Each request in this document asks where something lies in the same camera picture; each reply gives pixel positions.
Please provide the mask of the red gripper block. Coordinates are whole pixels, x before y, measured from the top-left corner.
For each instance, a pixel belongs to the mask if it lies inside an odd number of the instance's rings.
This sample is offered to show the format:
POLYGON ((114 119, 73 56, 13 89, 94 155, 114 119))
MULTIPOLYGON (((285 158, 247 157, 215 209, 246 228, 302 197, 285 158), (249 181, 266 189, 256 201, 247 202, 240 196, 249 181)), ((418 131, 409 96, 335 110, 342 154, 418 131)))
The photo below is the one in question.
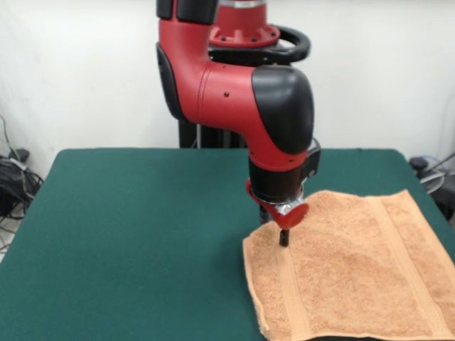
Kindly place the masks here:
POLYGON ((298 195, 294 199, 282 204, 275 204, 260 200, 252 191, 251 181, 247 181, 247 193, 259 205, 259 222, 267 223, 267 215, 282 229, 279 233, 279 245, 288 247, 290 240, 289 229, 297 226, 309 211, 309 204, 304 199, 304 187, 301 185, 298 195))

